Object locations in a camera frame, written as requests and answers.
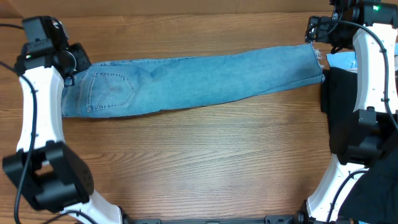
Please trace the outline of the light blue denim jeans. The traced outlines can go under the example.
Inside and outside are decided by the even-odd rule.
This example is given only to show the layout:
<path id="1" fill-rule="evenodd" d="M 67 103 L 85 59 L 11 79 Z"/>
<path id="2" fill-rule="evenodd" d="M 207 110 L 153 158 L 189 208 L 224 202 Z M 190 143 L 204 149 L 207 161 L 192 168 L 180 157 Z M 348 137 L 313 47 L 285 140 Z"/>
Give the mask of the light blue denim jeans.
<path id="1" fill-rule="evenodd" d="M 115 60 L 76 74 L 62 114 L 113 118 L 218 105 L 322 81 L 310 44 L 208 57 Z"/>

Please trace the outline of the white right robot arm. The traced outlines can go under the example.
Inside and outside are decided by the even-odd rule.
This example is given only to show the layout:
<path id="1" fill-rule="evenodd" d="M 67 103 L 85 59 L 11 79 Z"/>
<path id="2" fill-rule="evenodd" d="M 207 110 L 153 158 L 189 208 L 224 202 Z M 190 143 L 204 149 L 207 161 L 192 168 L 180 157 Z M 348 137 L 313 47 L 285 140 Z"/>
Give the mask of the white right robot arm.
<path id="1" fill-rule="evenodd" d="M 295 223 L 397 222 L 397 6 L 333 1 L 312 16 L 307 42 L 354 50 L 356 72 L 330 67 L 321 109 L 328 118 L 330 164 Z"/>

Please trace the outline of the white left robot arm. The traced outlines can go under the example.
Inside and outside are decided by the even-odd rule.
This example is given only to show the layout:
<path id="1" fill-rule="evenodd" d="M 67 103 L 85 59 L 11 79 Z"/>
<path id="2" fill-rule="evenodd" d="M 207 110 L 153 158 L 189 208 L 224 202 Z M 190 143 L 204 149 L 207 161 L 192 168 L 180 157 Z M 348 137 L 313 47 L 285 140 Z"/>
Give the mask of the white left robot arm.
<path id="1" fill-rule="evenodd" d="M 80 223 L 131 222 L 121 207 L 105 200 L 94 188 L 87 164 L 65 143 L 62 91 L 65 81 L 90 66 L 81 44 L 69 44 L 62 23 L 51 16 L 24 19 L 20 29 L 27 42 L 11 68 L 23 92 L 23 122 L 17 152 L 2 160 L 2 168 L 17 193 L 35 210 L 69 215 Z"/>

